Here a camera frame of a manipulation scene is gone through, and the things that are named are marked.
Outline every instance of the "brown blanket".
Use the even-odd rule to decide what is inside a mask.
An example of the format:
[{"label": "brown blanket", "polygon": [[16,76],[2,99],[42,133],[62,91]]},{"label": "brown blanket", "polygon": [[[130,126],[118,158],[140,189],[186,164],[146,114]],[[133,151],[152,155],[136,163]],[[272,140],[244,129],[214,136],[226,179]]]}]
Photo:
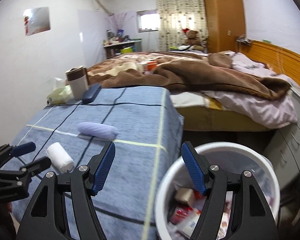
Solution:
[{"label": "brown blanket", "polygon": [[[156,60],[152,74],[141,73],[136,63]],[[214,54],[209,59],[194,53],[123,54],[88,68],[90,84],[103,88],[126,86],[158,86],[177,91],[229,91],[278,100],[285,96],[290,84],[276,78],[260,78],[231,69],[231,58]]]}]

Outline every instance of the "white wall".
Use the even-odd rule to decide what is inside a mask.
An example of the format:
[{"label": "white wall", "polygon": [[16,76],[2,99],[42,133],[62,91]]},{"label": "white wall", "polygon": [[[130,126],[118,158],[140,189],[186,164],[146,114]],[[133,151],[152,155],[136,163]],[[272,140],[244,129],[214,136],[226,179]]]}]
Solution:
[{"label": "white wall", "polygon": [[[26,37],[23,12],[37,7],[49,7],[51,30]],[[78,10],[98,8],[94,0],[0,1],[0,145],[10,143],[46,105],[52,77],[86,64]],[[102,9],[96,14],[104,19]]]},{"label": "white wall", "polygon": [[[113,13],[129,12],[129,14],[138,11],[155,10],[155,0],[106,0],[108,10]],[[143,51],[159,51],[159,32],[139,33],[137,19],[129,21],[129,28],[123,27],[125,35],[130,35],[131,38],[141,38]]]},{"label": "white wall", "polygon": [[300,11],[293,0],[244,0],[247,36],[300,54]]},{"label": "white wall", "polygon": [[106,17],[107,14],[103,11],[78,10],[79,30],[82,33],[82,49],[87,67],[106,60],[103,48],[108,29]]}]

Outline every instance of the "window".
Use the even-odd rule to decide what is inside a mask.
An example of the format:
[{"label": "window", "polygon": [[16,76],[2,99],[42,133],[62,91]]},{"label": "window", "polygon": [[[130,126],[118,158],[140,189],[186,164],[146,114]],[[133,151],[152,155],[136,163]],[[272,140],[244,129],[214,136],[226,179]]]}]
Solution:
[{"label": "window", "polygon": [[139,32],[157,31],[160,27],[160,17],[157,10],[141,11],[138,14]]}]

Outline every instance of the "white rolled towel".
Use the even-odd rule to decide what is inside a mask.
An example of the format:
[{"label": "white rolled towel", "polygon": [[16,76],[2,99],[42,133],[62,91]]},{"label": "white rolled towel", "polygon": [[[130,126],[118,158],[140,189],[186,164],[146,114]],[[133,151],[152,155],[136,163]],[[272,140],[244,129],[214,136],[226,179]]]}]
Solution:
[{"label": "white rolled towel", "polygon": [[73,159],[58,142],[53,143],[48,147],[47,156],[61,173],[66,173],[74,168]]}]

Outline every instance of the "wooden wardrobe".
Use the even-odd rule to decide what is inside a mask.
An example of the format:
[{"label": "wooden wardrobe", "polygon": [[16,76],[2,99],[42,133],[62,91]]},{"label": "wooden wardrobe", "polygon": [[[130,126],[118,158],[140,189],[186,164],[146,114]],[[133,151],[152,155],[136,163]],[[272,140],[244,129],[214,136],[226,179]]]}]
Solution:
[{"label": "wooden wardrobe", "polygon": [[204,0],[209,31],[208,52],[236,51],[235,40],[246,34],[242,0]]}]

